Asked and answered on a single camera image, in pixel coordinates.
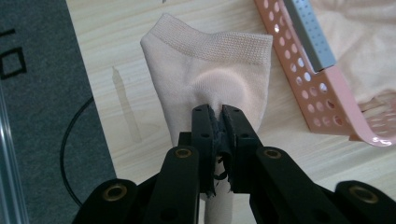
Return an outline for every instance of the gray mat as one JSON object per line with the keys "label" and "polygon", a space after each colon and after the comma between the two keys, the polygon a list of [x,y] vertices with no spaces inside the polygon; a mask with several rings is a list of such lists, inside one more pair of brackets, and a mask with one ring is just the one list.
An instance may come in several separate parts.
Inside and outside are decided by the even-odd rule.
{"label": "gray mat", "polygon": [[[92,92],[67,5],[1,1],[0,34],[0,75],[30,223],[71,223],[78,206],[61,178],[60,148]],[[81,201],[115,178],[94,104],[70,133],[64,162]]]}

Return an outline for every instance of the sock cuff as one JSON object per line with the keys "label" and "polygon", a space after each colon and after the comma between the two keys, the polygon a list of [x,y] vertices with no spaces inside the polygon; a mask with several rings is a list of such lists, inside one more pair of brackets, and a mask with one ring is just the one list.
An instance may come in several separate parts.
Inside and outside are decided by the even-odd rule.
{"label": "sock cuff", "polygon": [[271,35],[206,34],[169,14],[163,14],[148,34],[183,54],[206,61],[268,64],[271,60]]}

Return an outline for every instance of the black plastic part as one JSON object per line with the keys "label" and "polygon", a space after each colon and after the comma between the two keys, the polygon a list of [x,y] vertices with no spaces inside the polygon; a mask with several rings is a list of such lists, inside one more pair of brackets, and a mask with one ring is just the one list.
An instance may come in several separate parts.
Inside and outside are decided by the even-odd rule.
{"label": "black plastic part", "polygon": [[181,146],[191,146],[191,133],[180,133],[178,135],[177,145]]}
{"label": "black plastic part", "polygon": [[209,105],[200,105],[192,110],[191,145],[200,154],[200,191],[208,196],[215,193],[214,172],[216,150],[213,122],[216,122]]}
{"label": "black plastic part", "polygon": [[134,207],[136,195],[137,186],[134,182],[109,180],[92,192],[79,209],[73,223],[133,223],[137,216],[137,209]]}
{"label": "black plastic part", "polygon": [[396,223],[396,202],[370,185],[359,181],[341,182],[334,198],[353,223]]}
{"label": "black plastic part", "polygon": [[154,191],[155,183],[157,182],[157,177],[158,174],[137,186],[137,198],[134,203],[135,216],[133,217],[132,223],[142,223],[151,199],[152,191]]}
{"label": "black plastic part", "polygon": [[197,223],[199,154],[193,147],[168,151],[143,223]]}
{"label": "black plastic part", "polygon": [[286,152],[262,147],[256,155],[261,188],[281,223],[349,223]]}
{"label": "black plastic part", "polygon": [[256,187],[251,193],[249,198],[249,204],[251,212],[253,213],[256,223],[267,224],[267,223],[279,223],[279,216],[271,203],[268,195],[260,185]]}
{"label": "black plastic part", "polygon": [[231,172],[229,173],[231,190],[234,193],[250,193],[251,164],[256,149],[262,147],[262,143],[242,110],[224,105],[222,116],[232,148]]}

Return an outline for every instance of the fabric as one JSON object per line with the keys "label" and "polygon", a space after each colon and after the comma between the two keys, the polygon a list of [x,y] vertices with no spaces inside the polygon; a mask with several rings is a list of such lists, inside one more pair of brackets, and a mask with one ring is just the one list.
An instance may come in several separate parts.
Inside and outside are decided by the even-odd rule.
{"label": "fabric", "polygon": [[[163,14],[141,45],[174,146],[180,132],[191,130],[191,111],[198,105],[209,104],[217,117],[222,105],[236,106],[259,129],[267,102],[271,36],[204,34]],[[229,190],[229,184],[218,184],[217,196],[206,202],[206,223],[231,222]]]}
{"label": "fabric", "polygon": [[369,107],[385,105],[384,98],[396,92],[396,2],[314,0],[311,4],[362,111],[372,99]]}

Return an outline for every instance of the black cable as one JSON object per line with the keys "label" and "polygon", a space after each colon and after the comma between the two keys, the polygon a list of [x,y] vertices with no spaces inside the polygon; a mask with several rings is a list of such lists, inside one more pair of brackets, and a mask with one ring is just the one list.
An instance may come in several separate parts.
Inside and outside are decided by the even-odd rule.
{"label": "black cable", "polygon": [[78,112],[75,114],[75,116],[72,118],[72,120],[69,123],[69,126],[66,129],[66,132],[64,133],[64,139],[62,140],[61,144],[61,156],[60,156],[60,161],[61,161],[61,174],[62,174],[62,180],[64,181],[64,186],[67,189],[67,192],[70,194],[70,197],[76,202],[78,206],[82,206],[81,201],[78,199],[76,196],[75,192],[72,190],[70,187],[69,181],[67,180],[66,177],[66,172],[64,171],[64,149],[66,147],[67,143],[67,138],[69,137],[70,132],[73,129],[73,126],[75,125],[78,117],[84,112],[84,110],[93,102],[93,96],[78,110]]}

